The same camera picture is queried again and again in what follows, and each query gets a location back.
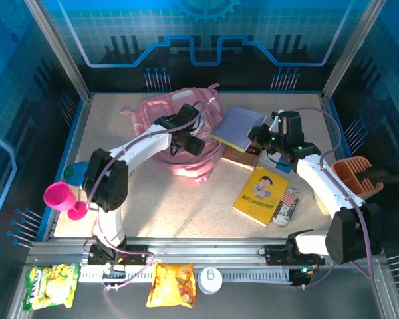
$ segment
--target orange basket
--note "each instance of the orange basket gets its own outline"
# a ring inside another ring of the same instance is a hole
[[[368,178],[364,178],[362,183],[356,178],[356,173],[365,171],[370,167],[372,167],[371,163],[363,156],[340,159],[331,165],[331,169],[340,177],[342,182],[363,199],[377,194],[384,187],[383,183],[377,183],[376,186],[373,186]]]

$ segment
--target cartoon illustration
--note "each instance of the cartoon illustration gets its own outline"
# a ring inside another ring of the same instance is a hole
[[[270,179],[267,176],[263,176],[260,179],[259,183],[254,185],[253,188],[254,196],[262,199],[265,197],[269,197],[271,195],[271,192],[267,191],[266,188],[272,185],[273,185],[272,179]]]

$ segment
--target table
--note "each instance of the table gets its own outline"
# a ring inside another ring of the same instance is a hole
[[[84,129],[76,161],[88,161],[97,148],[109,150],[136,137],[131,118],[120,110],[135,109],[141,101],[159,94],[95,94]],[[223,112],[240,106],[270,113],[302,106],[321,108],[317,94],[221,93]],[[331,148],[323,115],[311,110],[301,112],[305,140],[321,151]],[[334,156],[327,157],[331,164]],[[220,161],[210,178],[202,185],[185,177],[171,175],[145,161],[132,174],[129,194],[122,206],[123,228],[130,237],[286,237],[304,229],[325,230],[331,222],[323,215],[312,189],[294,173],[290,186],[301,191],[301,200],[286,227],[270,223],[263,227],[234,211],[231,206],[251,172],[226,161]],[[86,201],[80,189],[78,200]],[[89,211],[80,221],[71,221],[66,212],[59,213],[54,237],[89,237],[96,212]]]

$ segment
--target enclosure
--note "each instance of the enclosure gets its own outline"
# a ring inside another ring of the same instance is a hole
[[[224,161],[200,185],[149,159],[130,178],[122,206],[131,243],[162,262],[228,272],[218,294],[199,293],[194,309],[147,309],[150,273],[118,292],[89,282],[83,244],[96,212],[71,221],[45,205],[45,189],[95,149],[136,137],[122,108],[215,83],[224,112],[236,105],[269,115],[310,106],[330,113],[342,140],[329,163],[351,156],[399,163],[399,0],[0,1],[0,318],[399,318],[399,263],[391,265],[399,259],[390,259],[399,255],[399,183],[366,200],[384,212],[374,280],[348,263],[293,292],[231,281],[229,273],[265,274],[273,267],[257,249],[326,230],[331,219],[298,179],[303,201],[290,223],[258,226],[231,208],[251,172]],[[308,142],[336,145],[330,120],[301,116]],[[27,269],[69,262],[87,274],[73,307],[22,311]]]

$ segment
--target pink plastic cup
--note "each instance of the pink plastic cup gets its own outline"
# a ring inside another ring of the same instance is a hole
[[[43,195],[43,201],[57,211],[68,211],[75,206],[75,194],[67,183],[59,181],[50,185]]]

